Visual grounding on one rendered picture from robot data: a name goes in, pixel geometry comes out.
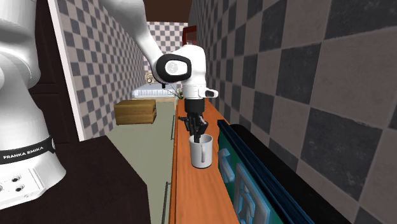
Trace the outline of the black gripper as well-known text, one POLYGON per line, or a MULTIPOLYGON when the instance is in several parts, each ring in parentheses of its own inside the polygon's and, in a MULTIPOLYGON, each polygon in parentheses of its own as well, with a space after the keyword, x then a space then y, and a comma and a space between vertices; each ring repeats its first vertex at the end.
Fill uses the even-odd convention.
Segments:
POLYGON ((185 111, 187 112, 186 128, 191 136, 195 135, 195 142, 199 143, 201 135, 208 127, 208 123, 201 115, 205 111, 205 100, 185 99, 185 111))

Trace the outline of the small black object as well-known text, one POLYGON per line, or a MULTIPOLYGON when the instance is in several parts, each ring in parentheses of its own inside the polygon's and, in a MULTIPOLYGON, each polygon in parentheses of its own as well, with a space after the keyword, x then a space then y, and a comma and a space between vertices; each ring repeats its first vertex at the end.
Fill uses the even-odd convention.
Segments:
POLYGON ((178 119, 184 122, 186 130, 189 132, 190 128, 189 128, 189 119, 188 119, 188 117, 179 116, 178 119))

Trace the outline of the white mug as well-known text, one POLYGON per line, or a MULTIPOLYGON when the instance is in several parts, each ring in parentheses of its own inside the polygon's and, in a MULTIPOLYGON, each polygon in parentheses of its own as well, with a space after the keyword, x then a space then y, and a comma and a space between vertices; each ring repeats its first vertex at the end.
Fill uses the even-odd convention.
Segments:
POLYGON ((192 166, 205 169, 212 164, 212 143, 213 137, 209 134, 202 134, 199 143, 194 141, 194 136, 189 137, 190 160, 192 166))

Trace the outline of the bed with pale cover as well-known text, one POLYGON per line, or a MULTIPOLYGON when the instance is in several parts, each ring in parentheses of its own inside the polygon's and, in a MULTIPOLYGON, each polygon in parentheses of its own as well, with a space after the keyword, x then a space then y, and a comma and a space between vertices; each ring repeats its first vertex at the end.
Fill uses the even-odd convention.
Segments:
POLYGON ((176 98, 175 90, 167 85, 162 88, 161 84, 143 85, 132 91, 133 98, 176 98))

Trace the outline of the wooden chest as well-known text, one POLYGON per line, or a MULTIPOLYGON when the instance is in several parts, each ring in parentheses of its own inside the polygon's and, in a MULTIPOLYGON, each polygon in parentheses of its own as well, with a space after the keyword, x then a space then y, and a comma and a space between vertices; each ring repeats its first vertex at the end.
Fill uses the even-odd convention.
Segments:
POLYGON ((117 125, 153 123, 157 117, 156 100, 124 100, 114 106, 117 125))

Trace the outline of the orange wooden dresser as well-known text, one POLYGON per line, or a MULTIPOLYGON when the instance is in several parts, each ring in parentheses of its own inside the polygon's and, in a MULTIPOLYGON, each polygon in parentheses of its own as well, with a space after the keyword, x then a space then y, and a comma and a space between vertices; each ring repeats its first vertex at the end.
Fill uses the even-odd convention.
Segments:
POLYGON ((206 133, 213 137, 212 165, 198 169, 191 165, 189 132, 180 116, 186 116, 184 100, 178 100, 175 115, 169 224, 239 224, 218 169, 218 120, 221 113, 205 100, 206 133))

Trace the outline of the dark robot stand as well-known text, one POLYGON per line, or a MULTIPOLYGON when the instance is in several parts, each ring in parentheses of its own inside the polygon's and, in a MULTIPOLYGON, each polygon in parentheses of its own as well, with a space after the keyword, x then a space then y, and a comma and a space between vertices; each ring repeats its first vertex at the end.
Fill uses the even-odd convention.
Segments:
POLYGON ((65 177, 0 224, 151 224, 146 183, 107 136, 58 145, 65 177))

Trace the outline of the dark brown door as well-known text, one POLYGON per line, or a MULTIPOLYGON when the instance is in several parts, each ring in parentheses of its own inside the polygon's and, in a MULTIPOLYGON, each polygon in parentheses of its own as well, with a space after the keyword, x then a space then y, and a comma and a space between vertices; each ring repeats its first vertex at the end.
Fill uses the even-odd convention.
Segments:
POLYGON ((54 143, 77 143, 78 133, 47 0, 37 0, 35 37, 41 76, 29 92, 44 114, 54 143))

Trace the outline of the green sign with blue frame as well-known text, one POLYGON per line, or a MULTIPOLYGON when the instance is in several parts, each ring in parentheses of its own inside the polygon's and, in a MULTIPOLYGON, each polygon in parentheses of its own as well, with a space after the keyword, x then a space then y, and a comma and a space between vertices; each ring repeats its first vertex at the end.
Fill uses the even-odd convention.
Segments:
POLYGON ((218 120, 218 168, 240 224, 315 224, 225 120, 218 120))

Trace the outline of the red-brown wooden frame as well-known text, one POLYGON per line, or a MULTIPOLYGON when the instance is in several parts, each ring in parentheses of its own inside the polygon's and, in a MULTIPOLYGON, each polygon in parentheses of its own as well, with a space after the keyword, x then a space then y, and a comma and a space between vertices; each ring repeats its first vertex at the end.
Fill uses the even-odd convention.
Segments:
POLYGON ((188 26, 183 28, 182 35, 183 45, 196 45, 197 44, 197 26, 188 26))

